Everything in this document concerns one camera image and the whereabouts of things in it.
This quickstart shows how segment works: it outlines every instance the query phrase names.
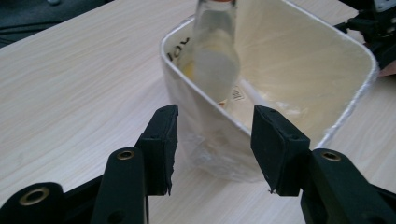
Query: clear plastic bottle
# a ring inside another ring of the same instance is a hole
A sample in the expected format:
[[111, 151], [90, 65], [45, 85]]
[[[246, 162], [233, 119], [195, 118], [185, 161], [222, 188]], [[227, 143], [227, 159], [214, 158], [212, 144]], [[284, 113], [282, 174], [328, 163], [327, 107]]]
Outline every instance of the clear plastic bottle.
[[199, 0], [192, 36], [192, 62], [183, 72], [224, 106], [239, 74], [234, 49], [235, 0]]

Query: tabletop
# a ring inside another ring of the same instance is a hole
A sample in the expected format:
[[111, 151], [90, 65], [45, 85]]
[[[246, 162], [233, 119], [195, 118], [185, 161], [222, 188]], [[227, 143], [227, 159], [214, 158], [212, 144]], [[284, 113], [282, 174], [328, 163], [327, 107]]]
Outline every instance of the tabletop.
[[[330, 24], [356, 15], [335, 0], [290, 0]], [[161, 39], [196, 1], [117, 0], [0, 49], [0, 204], [38, 182], [64, 191], [101, 175], [172, 102]], [[396, 77], [380, 77], [335, 135], [367, 178], [396, 192]], [[177, 149], [171, 196], [150, 197], [151, 223], [304, 223], [299, 198], [268, 185], [216, 178]]]

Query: transparent bottle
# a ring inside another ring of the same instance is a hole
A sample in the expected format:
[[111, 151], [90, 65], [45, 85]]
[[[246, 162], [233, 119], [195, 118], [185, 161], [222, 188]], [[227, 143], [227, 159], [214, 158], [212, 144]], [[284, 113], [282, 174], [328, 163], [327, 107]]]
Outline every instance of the transparent bottle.
[[239, 74], [234, 49], [235, 0], [199, 0], [192, 36], [192, 62], [183, 71], [224, 106]]

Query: black mechanical device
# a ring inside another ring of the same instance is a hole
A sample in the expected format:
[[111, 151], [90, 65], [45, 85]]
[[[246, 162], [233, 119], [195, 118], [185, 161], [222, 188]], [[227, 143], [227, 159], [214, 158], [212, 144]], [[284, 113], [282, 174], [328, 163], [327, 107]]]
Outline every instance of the black mechanical device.
[[381, 69], [396, 60], [396, 0], [340, 0], [359, 14], [335, 27], [361, 32]]
[[149, 223], [149, 196], [172, 188], [177, 106], [158, 109], [134, 147], [114, 151], [105, 173], [66, 193], [56, 183], [33, 184], [0, 209], [0, 223]]
[[274, 109], [255, 106], [251, 148], [271, 192], [298, 196], [306, 223], [396, 223], [396, 195], [373, 186], [340, 152], [310, 140]]

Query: white container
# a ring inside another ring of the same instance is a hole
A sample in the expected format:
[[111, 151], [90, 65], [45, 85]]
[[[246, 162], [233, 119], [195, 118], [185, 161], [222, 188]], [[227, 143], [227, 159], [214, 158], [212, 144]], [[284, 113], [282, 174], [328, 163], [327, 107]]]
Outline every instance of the white container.
[[191, 30], [189, 18], [163, 39], [163, 71], [179, 106], [179, 143], [193, 166], [218, 177], [262, 179], [250, 149], [254, 104], [282, 113], [312, 148], [326, 147], [377, 74], [367, 48], [297, 6], [239, 0], [235, 46], [243, 79], [224, 110], [177, 67]]

